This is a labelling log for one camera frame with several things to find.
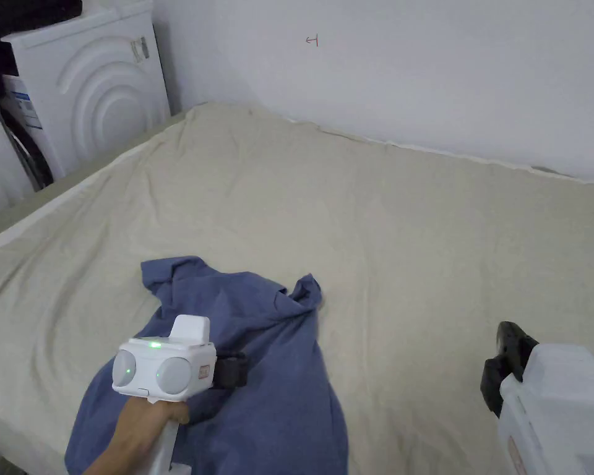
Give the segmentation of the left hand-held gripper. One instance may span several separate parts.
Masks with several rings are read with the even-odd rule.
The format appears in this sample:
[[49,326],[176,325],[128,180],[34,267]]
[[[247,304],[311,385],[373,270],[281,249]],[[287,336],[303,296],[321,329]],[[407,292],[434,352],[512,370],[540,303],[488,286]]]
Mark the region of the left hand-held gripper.
[[119,347],[112,388],[152,404],[185,402],[210,389],[244,387],[247,364],[243,353],[217,351],[207,317],[178,315],[168,336],[131,338]]

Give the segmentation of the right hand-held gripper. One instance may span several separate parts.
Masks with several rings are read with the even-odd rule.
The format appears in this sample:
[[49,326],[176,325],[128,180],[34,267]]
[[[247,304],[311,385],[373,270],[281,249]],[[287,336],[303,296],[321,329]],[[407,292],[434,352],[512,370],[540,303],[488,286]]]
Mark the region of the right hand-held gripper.
[[[594,357],[584,346],[540,343],[499,323],[500,356],[484,362],[480,392],[498,422],[510,474],[594,474]],[[528,361],[525,366],[514,361]]]

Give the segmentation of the person's left hand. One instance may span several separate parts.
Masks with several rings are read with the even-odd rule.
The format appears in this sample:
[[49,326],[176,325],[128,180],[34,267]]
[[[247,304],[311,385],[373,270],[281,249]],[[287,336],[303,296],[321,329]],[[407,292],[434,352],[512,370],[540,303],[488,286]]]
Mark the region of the person's left hand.
[[131,397],[119,415],[110,449],[138,460],[153,448],[169,422],[189,422],[185,402],[151,403],[146,398]]

